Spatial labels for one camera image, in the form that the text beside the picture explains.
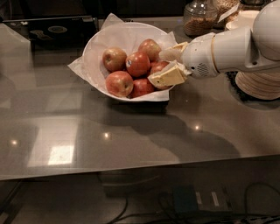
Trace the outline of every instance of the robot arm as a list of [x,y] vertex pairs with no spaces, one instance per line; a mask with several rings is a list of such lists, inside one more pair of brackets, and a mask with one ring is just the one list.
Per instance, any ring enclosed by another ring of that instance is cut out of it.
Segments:
[[241,27],[194,39],[182,53],[186,68],[197,78],[229,71],[280,72],[280,0],[267,5],[253,31]]

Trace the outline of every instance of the jar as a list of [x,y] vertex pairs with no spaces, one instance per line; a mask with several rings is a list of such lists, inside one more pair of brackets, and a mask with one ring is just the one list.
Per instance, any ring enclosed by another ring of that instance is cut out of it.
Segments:
[[[214,5],[217,8],[217,12],[218,12],[217,20],[219,20],[222,14],[229,11],[231,8],[236,6],[239,2],[240,0],[215,0]],[[234,13],[234,15],[231,15],[228,21],[222,20],[219,23],[215,23],[213,25],[213,28],[224,29],[226,23],[229,22],[230,20],[233,20],[237,14],[238,13]]]
[[260,11],[265,4],[264,0],[241,0],[241,11]]
[[207,34],[213,28],[217,10],[213,0],[194,0],[185,6],[184,32],[189,37]]
[[267,6],[268,4],[271,4],[272,2],[275,2],[276,0],[265,0],[264,4],[262,5],[262,9]]

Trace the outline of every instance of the bowl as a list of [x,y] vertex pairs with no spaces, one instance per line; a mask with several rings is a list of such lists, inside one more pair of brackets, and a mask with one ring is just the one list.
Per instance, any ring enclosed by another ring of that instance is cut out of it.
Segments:
[[143,23],[118,23],[106,26],[97,32],[88,42],[82,54],[83,77],[89,84],[106,96],[122,102],[165,102],[169,100],[172,87],[155,91],[133,99],[116,97],[110,94],[105,86],[105,79],[109,71],[102,64],[102,54],[106,48],[118,46],[128,55],[137,51],[138,46],[145,39],[154,39],[162,49],[177,44],[174,35]]

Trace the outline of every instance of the cable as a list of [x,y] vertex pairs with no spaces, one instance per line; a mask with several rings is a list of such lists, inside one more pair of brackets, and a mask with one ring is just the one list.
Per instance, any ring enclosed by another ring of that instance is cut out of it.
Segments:
[[128,214],[128,215],[125,215],[125,216],[119,218],[115,222],[123,221],[123,220],[131,218],[131,217],[150,217],[150,216],[155,216],[155,215],[161,214],[162,212],[163,211],[155,212],[155,213],[132,213],[132,214]]
[[171,221],[171,220],[170,220],[170,219],[151,220],[151,221],[145,222],[144,224],[162,223],[163,221]]
[[6,207],[11,203],[11,201],[15,198],[15,196],[18,194],[19,190],[23,186],[23,181],[20,180],[16,183],[16,185],[10,190],[6,198],[1,202],[0,204],[0,215],[2,212],[6,209]]
[[[266,214],[260,214],[260,213],[248,213],[248,216],[251,216],[251,217],[265,217],[267,216]],[[222,216],[218,213],[218,214],[215,214],[213,213],[212,215],[201,215],[201,216],[193,216],[193,217],[188,217],[188,220],[191,220],[191,219],[197,219],[197,218],[229,218],[229,219],[243,219],[245,217],[245,213],[231,213],[230,215],[227,215],[227,216]],[[213,223],[217,223],[217,221],[209,221],[207,223],[204,223],[204,224],[213,224]]]
[[277,194],[279,194],[280,196],[280,191],[277,190],[273,185],[267,184],[267,183],[263,183],[263,182],[255,182],[252,183],[250,185],[248,185],[245,189],[245,193],[244,193],[244,209],[245,209],[245,217],[247,217],[248,214],[248,192],[249,189],[253,186],[267,186],[268,188],[272,189],[273,191],[275,191]]
[[265,221],[263,224],[269,224],[269,223],[273,223],[275,221],[280,221],[280,217],[279,218],[276,218],[276,219],[273,219],[273,220],[267,220]]
[[168,201],[168,199],[166,198],[166,196],[169,196],[169,195],[172,195],[171,193],[165,193],[165,194],[162,194],[162,198],[165,198],[166,199],[166,204],[168,207],[172,208],[172,211],[173,211],[173,214],[174,216],[176,217],[177,220],[182,220],[185,224],[189,224],[189,222],[186,220],[186,218],[182,218],[180,217],[180,215],[178,213],[176,213],[175,211],[175,208],[173,205],[170,204],[170,201]]
[[117,215],[113,220],[111,220],[110,222],[107,222],[107,224],[114,224],[118,219],[120,219],[122,217],[122,215],[126,212],[126,210],[128,209],[128,205],[129,205],[129,199],[126,196],[125,197],[125,205],[123,210],[120,212],[119,215]]
[[170,214],[167,212],[167,209],[164,207],[164,205],[163,205],[163,203],[162,203],[162,198],[163,198],[164,196],[166,196],[166,193],[164,193],[164,192],[163,192],[163,193],[160,193],[160,194],[158,195],[158,198],[157,198],[158,204],[160,205],[161,209],[163,209],[165,215],[170,219],[170,221],[172,221],[172,222],[175,223],[175,224],[179,224],[178,221],[177,221],[177,219],[171,217]]

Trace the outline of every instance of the apple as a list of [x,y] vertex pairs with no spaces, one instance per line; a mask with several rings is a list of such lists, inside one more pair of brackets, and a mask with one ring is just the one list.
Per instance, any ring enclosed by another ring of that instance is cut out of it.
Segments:
[[107,91],[117,97],[127,97],[133,89],[133,79],[125,71],[116,71],[105,80]]
[[158,54],[161,51],[161,47],[155,40],[147,38],[140,44],[140,46],[138,47],[138,51],[147,53],[150,61],[158,61]]
[[131,92],[131,98],[135,98],[141,95],[147,95],[155,91],[154,86],[147,78],[137,79],[133,81],[134,87]]
[[137,78],[150,70],[150,60],[145,52],[134,52],[125,61],[128,73]]
[[120,71],[125,68],[126,52],[116,46],[107,48],[102,55],[103,65],[110,72]]
[[[169,64],[168,61],[165,61],[165,60],[162,60],[162,61],[159,61],[157,63],[155,63],[151,69],[150,69],[150,74],[154,74],[156,72],[160,72],[161,70],[163,70],[164,67],[166,67],[167,65]],[[159,90],[165,90],[165,89],[168,89],[170,87],[158,87]]]
[[159,61],[157,63],[154,63],[150,69],[150,73],[154,74],[156,72],[160,72],[161,70],[163,70],[164,67],[166,67],[169,64],[168,61],[162,60]]
[[150,68],[154,67],[158,62],[157,61],[151,61],[150,62]]

